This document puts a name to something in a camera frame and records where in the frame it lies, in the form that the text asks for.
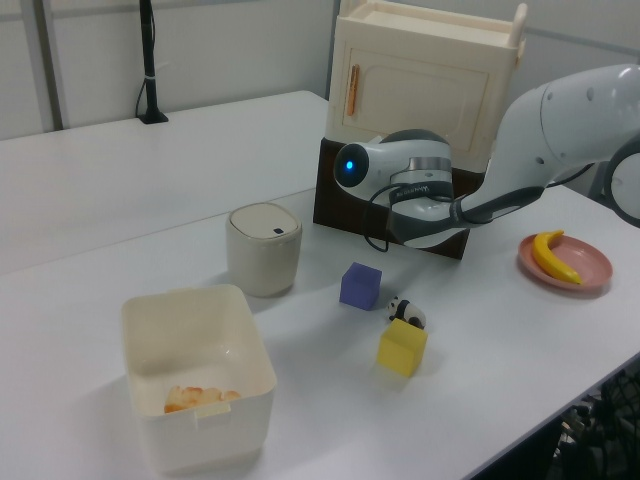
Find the pink plate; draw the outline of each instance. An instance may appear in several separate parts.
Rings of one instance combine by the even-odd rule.
[[[554,240],[551,249],[560,260],[578,272],[582,284],[564,282],[547,275],[533,258],[531,250],[534,238],[535,235],[530,235],[520,242],[518,255],[524,267],[543,282],[568,290],[592,290],[602,287],[611,279],[613,267],[600,250],[566,235]]]

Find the white cabinet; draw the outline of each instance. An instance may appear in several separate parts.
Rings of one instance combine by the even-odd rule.
[[[483,172],[523,52],[526,6],[503,22],[355,3],[350,12],[343,5],[336,24],[326,138],[427,129],[451,144],[454,167]]]

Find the panda figurine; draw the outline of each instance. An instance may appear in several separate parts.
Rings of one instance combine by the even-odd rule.
[[[409,300],[400,300],[398,297],[393,297],[387,304],[387,310],[391,314],[389,320],[399,318],[414,327],[424,330],[427,323],[426,317],[422,310],[410,303]]]

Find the container lid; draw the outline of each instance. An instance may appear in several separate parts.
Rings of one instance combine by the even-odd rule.
[[[231,213],[231,224],[242,234],[258,239],[281,237],[299,228],[291,212],[273,203],[256,203]]]

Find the black pole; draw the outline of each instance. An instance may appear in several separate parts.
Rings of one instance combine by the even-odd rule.
[[[138,118],[145,123],[168,122],[165,114],[158,110],[156,95],[156,68],[153,60],[154,27],[151,21],[153,15],[151,0],[140,0],[140,26],[142,27],[142,54],[144,56],[144,81],[147,90],[147,113]]]

